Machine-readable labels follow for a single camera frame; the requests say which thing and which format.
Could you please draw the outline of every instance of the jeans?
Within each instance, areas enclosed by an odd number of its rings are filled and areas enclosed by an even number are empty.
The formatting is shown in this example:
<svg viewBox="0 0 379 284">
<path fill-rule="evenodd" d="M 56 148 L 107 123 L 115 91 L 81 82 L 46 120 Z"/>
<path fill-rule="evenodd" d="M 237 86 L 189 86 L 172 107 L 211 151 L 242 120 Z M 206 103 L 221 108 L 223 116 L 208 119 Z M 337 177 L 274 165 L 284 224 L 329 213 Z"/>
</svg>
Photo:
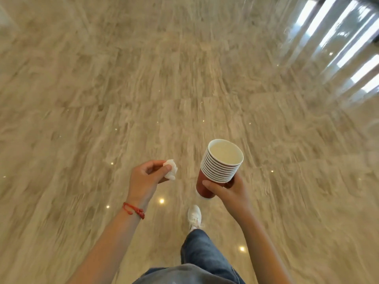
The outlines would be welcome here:
<svg viewBox="0 0 379 284">
<path fill-rule="evenodd" d="M 228 279 L 236 284 L 245 284 L 209 236 L 201 229 L 195 229 L 187 235 L 180 250 L 180 257 L 182 264 L 194 264 L 213 275 Z M 150 268 L 142 276 L 162 269 L 165 268 Z"/>
</svg>

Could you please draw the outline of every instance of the white sneaker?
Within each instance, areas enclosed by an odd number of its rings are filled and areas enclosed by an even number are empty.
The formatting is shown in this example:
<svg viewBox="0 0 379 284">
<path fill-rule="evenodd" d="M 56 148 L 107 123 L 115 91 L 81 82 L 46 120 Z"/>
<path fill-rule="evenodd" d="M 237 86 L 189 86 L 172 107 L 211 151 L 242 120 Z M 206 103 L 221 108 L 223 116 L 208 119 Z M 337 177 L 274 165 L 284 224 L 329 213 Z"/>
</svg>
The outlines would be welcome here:
<svg viewBox="0 0 379 284">
<path fill-rule="evenodd" d="M 189 231 L 190 232 L 194 229 L 200 229 L 201 212 L 200 212 L 200 208 L 197 205 L 192 205 L 188 209 L 187 217 L 188 217 Z"/>
</svg>

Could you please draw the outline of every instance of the bracelet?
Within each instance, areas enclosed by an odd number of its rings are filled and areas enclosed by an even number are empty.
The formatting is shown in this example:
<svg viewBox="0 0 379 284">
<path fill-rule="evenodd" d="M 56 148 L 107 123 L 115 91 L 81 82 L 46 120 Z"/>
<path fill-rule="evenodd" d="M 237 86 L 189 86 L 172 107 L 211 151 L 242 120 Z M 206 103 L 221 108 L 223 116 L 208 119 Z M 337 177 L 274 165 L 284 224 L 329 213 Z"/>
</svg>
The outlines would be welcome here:
<svg viewBox="0 0 379 284">
<path fill-rule="evenodd" d="M 135 206 L 133 206 L 133 205 L 130 205 L 129 203 L 124 202 L 124 204 L 122 205 L 122 208 L 123 208 L 123 209 L 124 209 L 129 215 L 132 215 L 133 212 L 127 210 L 127 209 L 126 209 L 126 206 L 129 206 L 131 209 L 133 209 L 133 210 L 136 212 L 136 214 L 138 214 L 138 215 L 140 216 L 140 218 L 145 219 L 145 214 L 143 213 L 143 209 L 140 209 L 140 208 L 138 208 L 138 207 L 135 207 Z"/>
</svg>

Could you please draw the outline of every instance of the person's right hand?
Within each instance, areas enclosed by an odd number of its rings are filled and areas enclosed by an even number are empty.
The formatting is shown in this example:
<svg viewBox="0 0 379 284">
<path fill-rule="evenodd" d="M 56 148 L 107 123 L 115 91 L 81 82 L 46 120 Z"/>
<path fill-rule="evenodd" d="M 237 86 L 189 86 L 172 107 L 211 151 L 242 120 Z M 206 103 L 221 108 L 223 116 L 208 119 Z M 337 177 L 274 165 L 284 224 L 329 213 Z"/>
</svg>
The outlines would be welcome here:
<svg viewBox="0 0 379 284">
<path fill-rule="evenodd" d="M 232 182 L 234 183 L 229 189 L 208 180 L 203 180 L 203 185 L 222 200 L 230 215 L 240 223 L 246 213 L 251 213 L 250 201 L 244 181 L 238 172 Z"/>
</svg>

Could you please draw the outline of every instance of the paper cup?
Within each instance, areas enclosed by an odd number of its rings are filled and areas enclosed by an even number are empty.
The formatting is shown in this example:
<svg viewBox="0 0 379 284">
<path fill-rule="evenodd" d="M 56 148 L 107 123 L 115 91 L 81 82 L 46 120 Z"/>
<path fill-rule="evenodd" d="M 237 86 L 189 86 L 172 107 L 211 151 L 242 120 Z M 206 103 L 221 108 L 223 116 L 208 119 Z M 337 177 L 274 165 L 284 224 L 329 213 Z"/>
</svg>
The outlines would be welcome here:
<svg viewBox="0 0 379 284">
<path fill-rule="evenodd" d="M 243 162 L 243 153 L 234 143 L 223 139 L 212 140 L 203 155 L 197 177 L 196 190 L 202 197 L 212 198 L 214 194 L 205 188 L 203 180 L 224 186 L 237 172 Z"/>
</svg>

